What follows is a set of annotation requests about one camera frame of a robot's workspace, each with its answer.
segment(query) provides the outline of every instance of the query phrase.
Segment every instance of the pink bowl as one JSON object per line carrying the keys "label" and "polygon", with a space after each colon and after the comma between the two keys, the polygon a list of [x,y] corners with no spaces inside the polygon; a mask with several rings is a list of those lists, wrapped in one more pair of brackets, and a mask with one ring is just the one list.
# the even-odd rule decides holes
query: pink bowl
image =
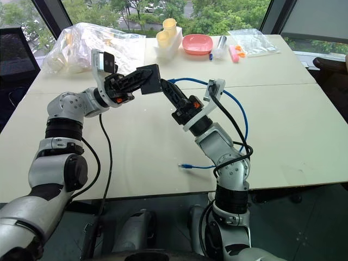
{"label": "pink bowl", "polygon": [[188,54],[205,55],[213,49],[213,41],[205,34],[189,34],[183,39],[183,48]]}

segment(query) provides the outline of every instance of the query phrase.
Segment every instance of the robotic arm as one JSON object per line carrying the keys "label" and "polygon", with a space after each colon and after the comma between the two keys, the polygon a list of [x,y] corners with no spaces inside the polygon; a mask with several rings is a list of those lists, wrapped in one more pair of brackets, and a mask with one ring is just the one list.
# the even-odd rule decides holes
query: robotic arm
{"label": "robotic arm", "polygon": [[29,170],[32,190],[0,210],[0,260],[39,259],[71,195],[87,182],[87,163],[81,156],[83,118],[133,100],[133,91],[144,87],[146,92],[145,82],[158,78],[156,65],[125,77],[117,74],[114,56],[97,50],[92,51],[92,63],[97,88],[65,92],[47,107],[46,135]]}
{"label": "robotic arm", "polygon": [[[229,135],[207,116],[216,107],[211,95],[220,98],[224,80],[209,81],[204,97],[209,104],[204,107],[197,97],[187,98],[175,84],[160,79],[157,65],[137,68],[127,76],[115,71],[113,55],[93,50],[92,72],[97,87],[79,94],[65,92],[49,103],[46,135],[29,170],[32,190],[0,210],[0,261],[41,258],[43,246],[73,192],[87,181],[87,163],[81,156],[83,118],[133,100],[132,92],[137,89],[141,88],[142,94],[163,91],[177,109],[173,118],[184,125],[185,131],[192,132],[195,142],[216,166],[241,156]],[[216,260],[254,260],[250,259],[254,257],[281,260],[250,248],[246,182],[249,170],[247,158],[218,170],[213,220],[206,225],[205,232],[206,251]]]}

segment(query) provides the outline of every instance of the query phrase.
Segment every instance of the pink item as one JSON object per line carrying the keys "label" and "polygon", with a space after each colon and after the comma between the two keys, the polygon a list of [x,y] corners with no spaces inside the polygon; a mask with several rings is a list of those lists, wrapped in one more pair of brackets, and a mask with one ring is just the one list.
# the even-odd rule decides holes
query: pink item
{"label": "pink item", "polygon": [[229,50],[229,54],[231,56],[231,59],[234,63],[237,63],[239,61],[239,55],[237,53],[237,51],[235,50],[235,46],[234,45],[230,45],[228,47]]}
{"label": "pink item", "polygon": [[213,41],[205,34],[189,34],[183,39],[183,48],[188,54],[205,55],[213,49]]}

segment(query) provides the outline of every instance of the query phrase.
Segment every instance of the car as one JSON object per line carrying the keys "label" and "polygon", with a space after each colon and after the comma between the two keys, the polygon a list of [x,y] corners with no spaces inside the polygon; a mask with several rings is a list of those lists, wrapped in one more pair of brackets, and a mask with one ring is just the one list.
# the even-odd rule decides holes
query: car
{"label": "car", "polygon": [[153,13],[157,9],[164,9],[165,8],[165,2],[159,2],[157,6],[155,6],[153,3],[149,3],[146,7],[144,7],[145,13]]}
{"label": "car", "polygon": [[144,12],[146,13],[153,13],[153,11],[154,11],[154,4],[150,3],[144,7]]}

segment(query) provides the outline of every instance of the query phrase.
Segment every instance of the white table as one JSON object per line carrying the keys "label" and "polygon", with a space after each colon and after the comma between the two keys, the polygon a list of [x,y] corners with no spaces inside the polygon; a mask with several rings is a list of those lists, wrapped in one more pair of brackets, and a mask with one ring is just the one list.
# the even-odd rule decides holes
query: white table
{"label": "white table", "polygon": [[[221,78],[225,79],[226,87],[316,83],[280,35],[268,35],[268,37],[281,51],[279,54],[241,58],[237,64],[231,61],[227,50],[224,60],[209,61],[207,55],[188,55],[182,47],[170,61],[157,59],[153,48],[156,39],[146,39],[145,64],[158,64],[163,79],[191,77],[207,82],[210,78]],[[216,45],[219,37],[212,36],[212,39]],[[227,37],[227,44],[235,44],[231,36]],[[63,77],[39,73],[29,93],[59,94],[71,90],[79,92],[92,86],[96,86],[96,83],[90,72]],[[181,82],[180,87],[197,89],[204,86]]]}
{"label": "white table", "polygon": [[[284,53],[277,55],[287,59]],[[298,71],[302,70],[299,61],[297,67]],[[87,75],[47,78],[39,74],[0,135],[0,202],[29,193],[28,170],[39,141],[45,135],[47,104],[62,91],[78,92],[93,86],[92,77]],[[228,87],[226,90],[239,99],[247,113],[248,143],[254,148],[248,178],[251,189],[348,181],[348,125],[317,84],[264,84]],[[185,89],[184,92],[203,100],[205,89]],[[194,143],[193,135],[185,133],[171,117],[172,104],[162,93],[143,96],[136,91],[134,95],[134,101],[103,114],[114,155],[107,197],[215,190],[212,170],[177,167],[178,163],[210,165],[211,162]],[[226,95],[222,96],[221,102],[244,132],[243,117],[237,105]],[[238,140],[223,113],[215,109],[210,117],[219,122],[232,139]],[[77,199],[101,198],[109,156],[97,117],[85,119],[83,136],[98,153],[102,172],[98,182]],[[96,162],[87,148],[84,157],[88,162],[90,182],[95,176]]]}

